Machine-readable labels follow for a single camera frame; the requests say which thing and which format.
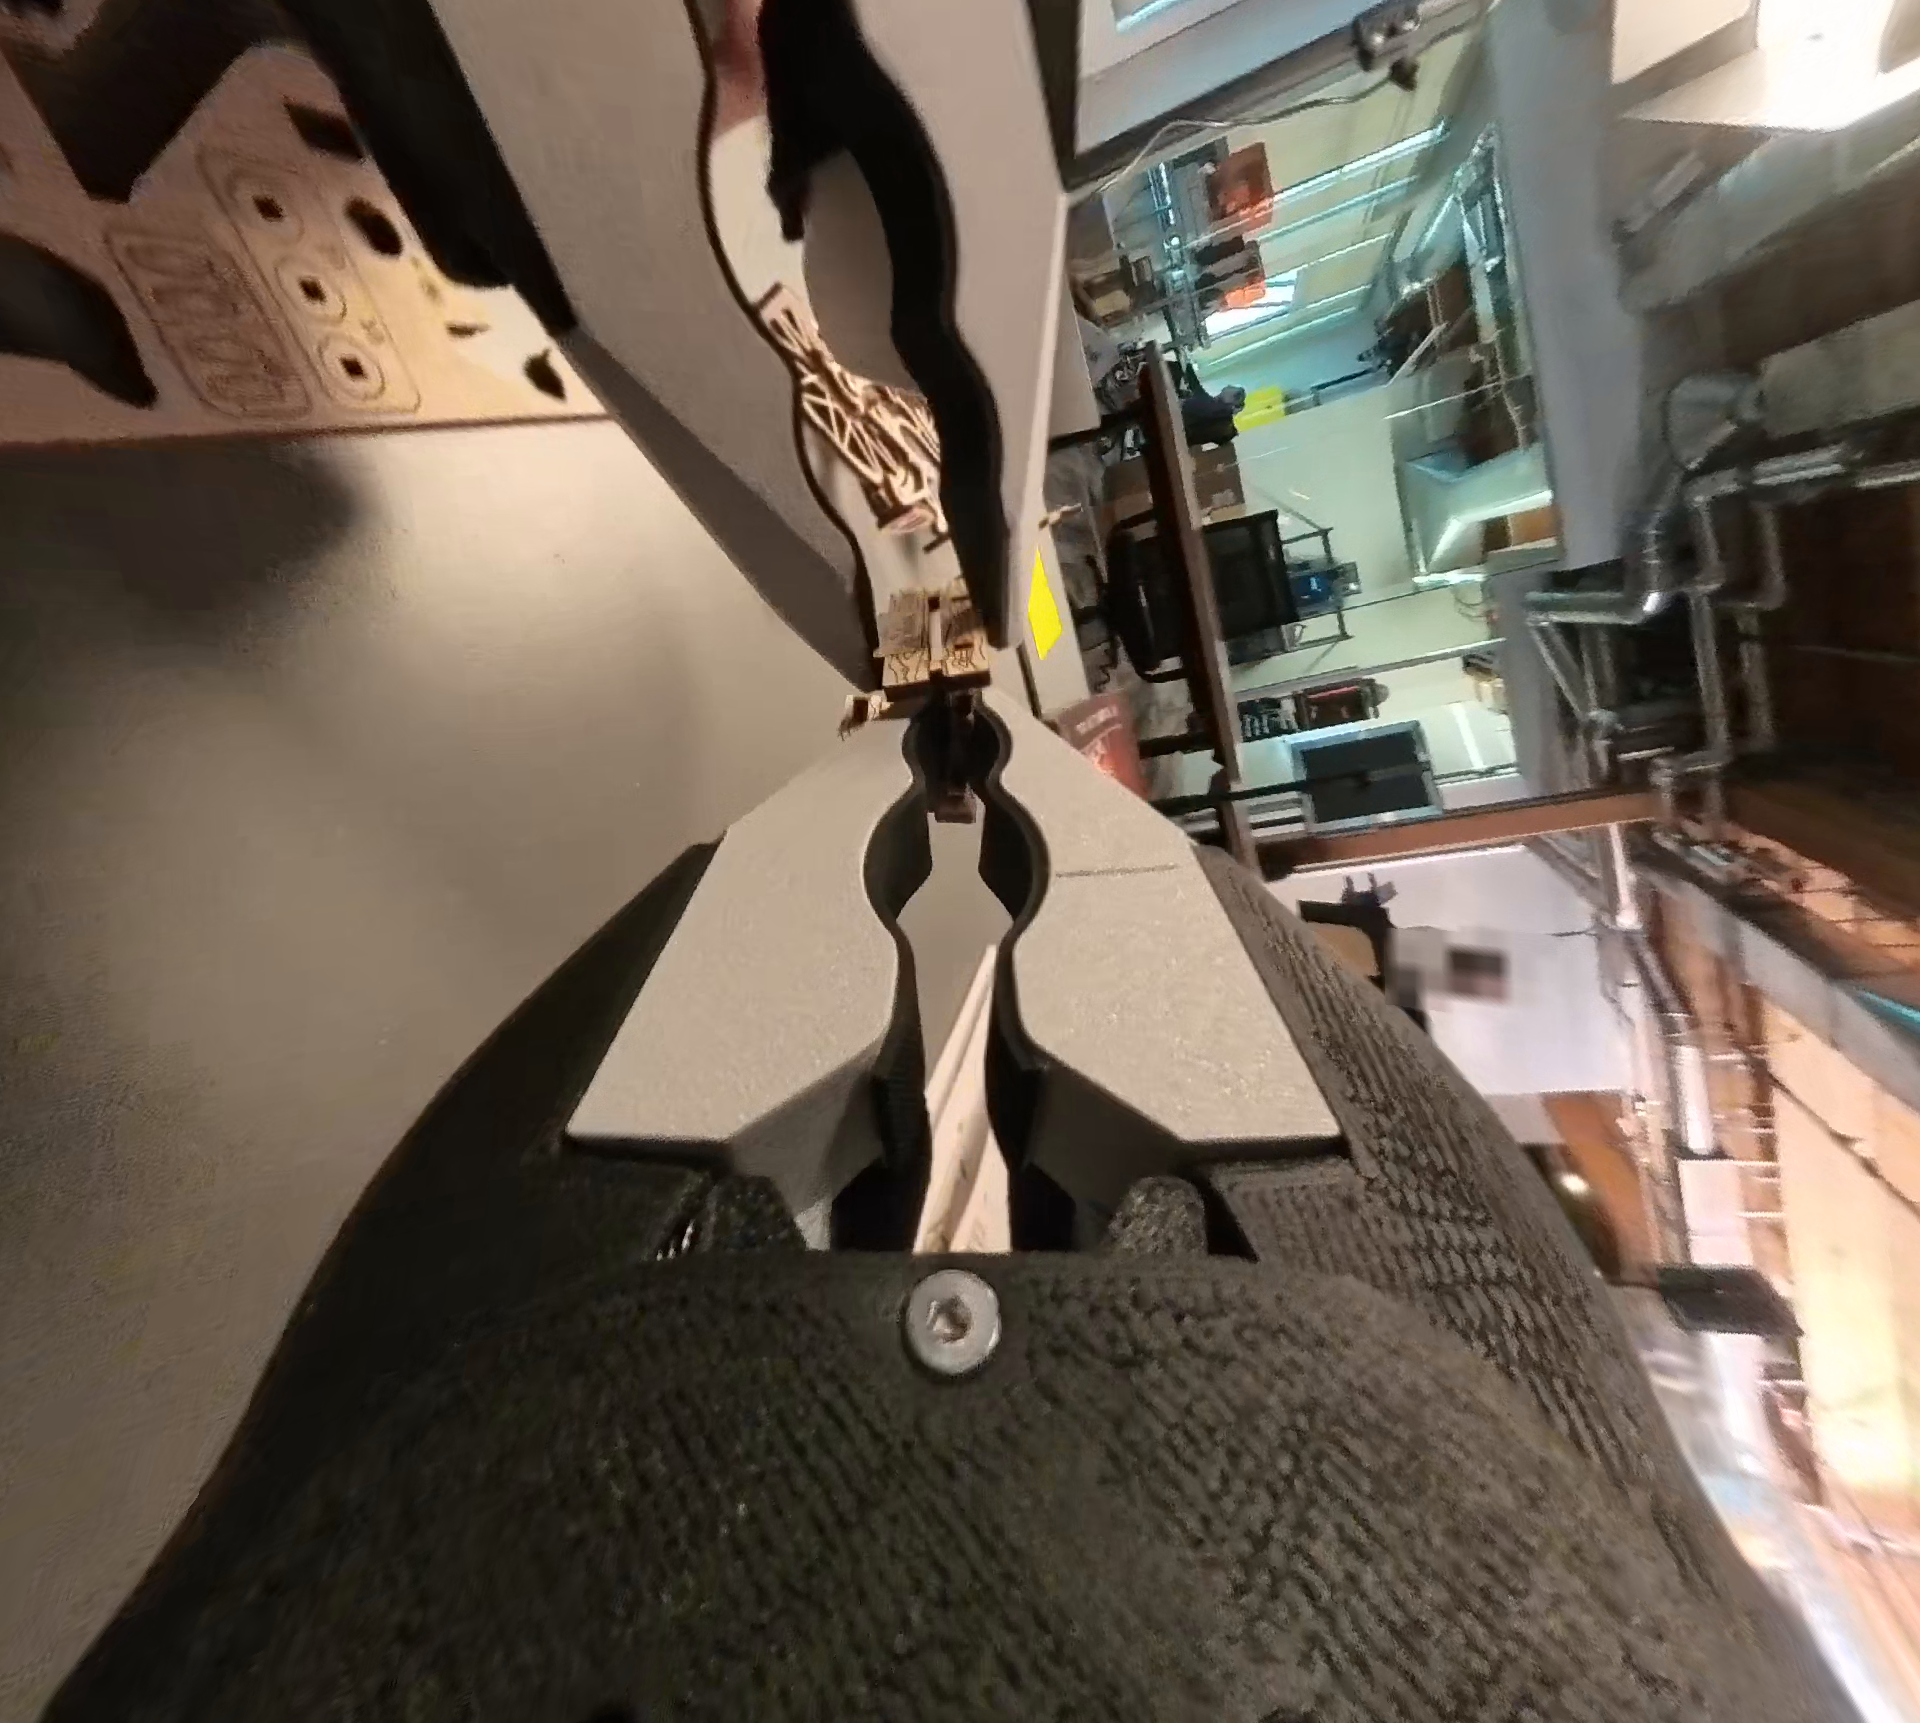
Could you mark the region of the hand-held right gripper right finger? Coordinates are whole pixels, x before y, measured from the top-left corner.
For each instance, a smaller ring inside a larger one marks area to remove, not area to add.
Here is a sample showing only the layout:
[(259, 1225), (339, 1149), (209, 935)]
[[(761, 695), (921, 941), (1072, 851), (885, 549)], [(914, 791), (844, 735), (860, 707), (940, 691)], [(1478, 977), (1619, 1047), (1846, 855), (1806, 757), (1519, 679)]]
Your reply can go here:
[(1146, 1179), (1337, 1157), (1211, 853), (1000, 689), (965, 757), (980, 879), (1008, 921), (983, 1077), (1011, 1249), (1094, 1247)]

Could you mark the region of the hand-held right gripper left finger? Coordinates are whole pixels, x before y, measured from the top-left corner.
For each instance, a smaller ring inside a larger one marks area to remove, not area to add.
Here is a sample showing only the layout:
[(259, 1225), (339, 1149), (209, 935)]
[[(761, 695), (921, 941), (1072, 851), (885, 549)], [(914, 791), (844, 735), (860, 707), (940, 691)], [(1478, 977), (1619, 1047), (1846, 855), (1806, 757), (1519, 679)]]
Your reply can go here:
[(932, 1167), (899, 915), (932, 871), (905, 721), (858, 727), (732, 823), (591, 1073), (591, 1151), (766, 1179), (818, 1247), (903, 1251)]

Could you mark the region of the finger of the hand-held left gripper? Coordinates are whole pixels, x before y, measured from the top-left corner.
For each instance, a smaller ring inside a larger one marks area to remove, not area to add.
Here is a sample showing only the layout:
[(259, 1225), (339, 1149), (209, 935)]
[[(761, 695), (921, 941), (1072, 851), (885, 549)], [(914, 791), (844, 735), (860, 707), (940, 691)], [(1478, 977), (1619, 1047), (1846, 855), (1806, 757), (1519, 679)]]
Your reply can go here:
[(863, 575), (799, 389), (722, 259), (690, 0), (426, 0), (555, 269), (574, 371), (755, 593), (871, 679)]
[(1020, 637), (1063, 295), (1079, 0), (764, 0), (770, 195), (836, 361), (918, 391), (991, 645)]

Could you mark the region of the small wooden model part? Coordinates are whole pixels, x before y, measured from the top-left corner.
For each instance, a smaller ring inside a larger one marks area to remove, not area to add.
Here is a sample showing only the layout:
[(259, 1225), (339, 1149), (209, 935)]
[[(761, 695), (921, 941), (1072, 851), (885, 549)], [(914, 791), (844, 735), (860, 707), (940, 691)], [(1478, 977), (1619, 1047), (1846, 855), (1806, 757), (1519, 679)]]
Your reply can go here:
[(836, 731), (849, 737), (862, 727), (903, 727), (902, 753), (923, 781), (927, 815), (936, 823), (974, 823), (989, 759), (983, 701), (985, 685), (978, 679), (852, 691), (842, 701)]

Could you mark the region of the patterned wooden model piece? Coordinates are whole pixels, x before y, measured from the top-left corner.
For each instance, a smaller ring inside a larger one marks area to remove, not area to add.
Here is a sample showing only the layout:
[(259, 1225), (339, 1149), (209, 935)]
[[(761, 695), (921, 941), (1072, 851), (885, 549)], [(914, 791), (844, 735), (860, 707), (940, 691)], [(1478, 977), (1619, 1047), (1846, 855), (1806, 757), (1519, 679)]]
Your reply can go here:
[(876, 689), (914, 699), (985, 685), (994, 649), (948, 533), (940, 435), (923, 395), (842, 365), (787, 285), (766, 291), (753, 315), (795, 391), (808, 483), (852, 543)]

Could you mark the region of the red sign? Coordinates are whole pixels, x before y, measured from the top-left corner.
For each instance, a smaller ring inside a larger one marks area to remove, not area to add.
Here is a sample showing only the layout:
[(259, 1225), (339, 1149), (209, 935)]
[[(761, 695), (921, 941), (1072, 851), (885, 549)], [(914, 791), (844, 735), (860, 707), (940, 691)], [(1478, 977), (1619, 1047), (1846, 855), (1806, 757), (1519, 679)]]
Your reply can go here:
[(1137, 709), (1123, 689), (1107, 687), (1074, 701), (1048, 715), (1045, 725), (1136, 797), (1155, 801), (1164, 795), (1157, 761), (1146, 755)]

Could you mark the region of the black equipment case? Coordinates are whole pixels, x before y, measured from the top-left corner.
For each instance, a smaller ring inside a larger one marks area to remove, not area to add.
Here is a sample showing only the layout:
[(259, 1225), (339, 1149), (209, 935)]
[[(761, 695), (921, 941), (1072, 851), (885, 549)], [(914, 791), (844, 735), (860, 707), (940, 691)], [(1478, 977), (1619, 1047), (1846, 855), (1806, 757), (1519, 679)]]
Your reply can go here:
[(1443, 811), (1428, 733), (1417, 721), (1301, 731), (1290, 739), (1288, 753), (1308, 831), (1347, 831)]

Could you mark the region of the laser-cut wooden sheet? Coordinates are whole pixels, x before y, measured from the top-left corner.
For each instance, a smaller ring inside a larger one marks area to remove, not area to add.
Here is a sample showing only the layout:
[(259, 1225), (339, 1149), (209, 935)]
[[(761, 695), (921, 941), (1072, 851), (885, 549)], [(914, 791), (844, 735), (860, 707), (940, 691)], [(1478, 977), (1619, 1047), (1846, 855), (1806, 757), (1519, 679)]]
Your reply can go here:
[(2, 0), (3, 445), (601, 413), (427, 255), (274, 0)]

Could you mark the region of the dark wooden table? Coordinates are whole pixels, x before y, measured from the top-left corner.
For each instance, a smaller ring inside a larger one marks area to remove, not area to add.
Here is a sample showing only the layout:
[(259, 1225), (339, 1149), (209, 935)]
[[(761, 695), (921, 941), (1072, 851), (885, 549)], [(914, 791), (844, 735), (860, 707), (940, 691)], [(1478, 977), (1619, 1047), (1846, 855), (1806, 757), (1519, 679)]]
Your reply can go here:
[(1164, 541), (1168, 575), (1186, 609), (1177, 657), (1180, 677), (1189, 697), (1186, 747), (1211, 755), (1205, 805), (1211, 809), (1219, 847), (1246, 871), (1257, 871), (1259, 855), (1246, 815), (1246, 799), (1239, 795), (1246, 783), (1227, 643), (1195, 497), (1181, 401), (1160, 343), (1148, 341), (1139, 347), (1136, 383), (1143, 435), (1141, 459), (1155, 535)]

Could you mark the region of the metal pipes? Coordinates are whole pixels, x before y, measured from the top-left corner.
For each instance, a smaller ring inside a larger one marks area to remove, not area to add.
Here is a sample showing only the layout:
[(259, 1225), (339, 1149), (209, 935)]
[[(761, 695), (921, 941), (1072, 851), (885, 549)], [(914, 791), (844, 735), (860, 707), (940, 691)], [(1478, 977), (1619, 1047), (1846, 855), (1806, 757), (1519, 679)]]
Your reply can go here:
[(1787, 415), (1755, 373), (1714, 371), (1667, 391), (1650, 493), (1627, 525), (1612, 589), (1562, 585), (1527, 595), (1521, 611), (1531, 651), (1571, 717), (1588, 763), (1615, 775), (1623, 763), (1619, 693), (1590, 679), (1575, 633), (1598, 643), (1650, 631), (1677, 613), (1691, 663), (1690, 747), (1644, 761), (1651, 825), (1662, 841), (1718, 843), (1727, 823), (1734, 765), (1769, 745), (1771, 693), (1763, 679), (1762, 619), (1787, 601), (1779, 515), (1794, 503), (1852, 487), (1869, 417), (1840, 419), (1787, 435)]

